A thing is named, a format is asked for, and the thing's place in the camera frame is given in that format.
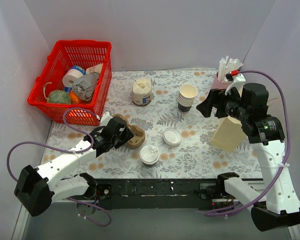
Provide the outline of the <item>white cup lid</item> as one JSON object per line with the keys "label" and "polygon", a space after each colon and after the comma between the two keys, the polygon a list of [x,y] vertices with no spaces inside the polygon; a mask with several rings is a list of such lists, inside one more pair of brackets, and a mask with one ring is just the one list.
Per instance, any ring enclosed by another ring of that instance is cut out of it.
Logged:
{"label": "white cup lid", "polygon": [[159,151],[153,145],[144,146],[139,152],[140,159],[145,159],[146,161],[153,161],[156,158],[159,159]]}

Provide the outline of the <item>brown pulp cup carrier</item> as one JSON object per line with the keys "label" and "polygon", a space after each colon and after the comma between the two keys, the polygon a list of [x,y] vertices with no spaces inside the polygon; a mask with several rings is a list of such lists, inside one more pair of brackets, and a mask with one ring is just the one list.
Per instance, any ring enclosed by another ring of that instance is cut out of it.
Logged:
{"label": "brown pulp cup carrier", "polygon": [[145,141],[145,130],[143,128],[141,128],[140,126],[137,125],[133,125],[130,124],[128,121],[128,118],[126,118],[125,116],[121,115],[121,114],[114,114],[114,117],[119,117],[123,120],[126,121],[127,126],[129,127],[129,129],[132,131],[132,133],[134,134],[134,137],[131,138],[125,145],[129,148],[129,149],[137,149],[139,148]]}

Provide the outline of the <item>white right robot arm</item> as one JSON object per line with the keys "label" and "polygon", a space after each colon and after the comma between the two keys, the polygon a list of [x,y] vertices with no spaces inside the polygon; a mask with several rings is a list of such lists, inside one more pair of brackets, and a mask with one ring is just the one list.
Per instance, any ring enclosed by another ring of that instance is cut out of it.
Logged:
{"label": "white right robot arm", "polygon": [[256,228],[262,232],[300,224],[300,201],[295,192],[289,167],[288,150],[280,120],[267,113],[269,93],[262,84],[248,83],[242,93],[232,88],[210,90],[196,109],[205,117],[217,111],[217,118],[233,117],[242,124],[243,132],[257,154],[264,184],[263,193],[248,186],[238,174],[230,172],[217,176],[216,194],[227,199],[236,198],[241,208],[215,209],[207,216],[232,216],[248,208]]}

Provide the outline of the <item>kraft paper bag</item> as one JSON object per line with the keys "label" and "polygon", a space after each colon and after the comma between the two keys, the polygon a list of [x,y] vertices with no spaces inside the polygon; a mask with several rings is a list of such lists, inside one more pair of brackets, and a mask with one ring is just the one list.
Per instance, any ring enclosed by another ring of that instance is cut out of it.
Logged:
{"label": "kraft paper bag", "polygon": [[233,117],[222,118],[210,141],[210,144],[227,153],[232,153],[244,140],[246,135],[241,122]]}

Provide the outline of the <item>black paper coffee cup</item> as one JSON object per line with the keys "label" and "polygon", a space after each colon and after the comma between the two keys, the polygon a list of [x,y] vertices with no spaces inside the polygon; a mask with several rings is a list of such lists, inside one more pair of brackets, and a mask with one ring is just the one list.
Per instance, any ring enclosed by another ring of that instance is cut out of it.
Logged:
{"label": "black paper coffee cup", "polygon": [[158,158],[156,158],[155,160],[150,161],[150,162],[146,161],[145,159],[142,158],[141,161],[146,167],[153,167],[157,163]]}

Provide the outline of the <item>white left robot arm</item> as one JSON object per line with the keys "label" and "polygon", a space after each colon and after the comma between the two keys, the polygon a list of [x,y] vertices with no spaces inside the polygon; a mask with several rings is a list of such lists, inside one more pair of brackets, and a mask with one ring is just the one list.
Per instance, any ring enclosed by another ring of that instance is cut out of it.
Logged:
{"label": "white left robot arm", "polygon": [[121,147],[133,137],[134,133],[122,118],[115,116],[102,120],[100,126],[86,133],[76,146],[64,154],[37,167],[24,167],[14,194],[34,217],[61,199],[78,195],[91,200],[97,193],[97,182],[92,176],[87,173],[70,179],[65,176],[112,148]]}

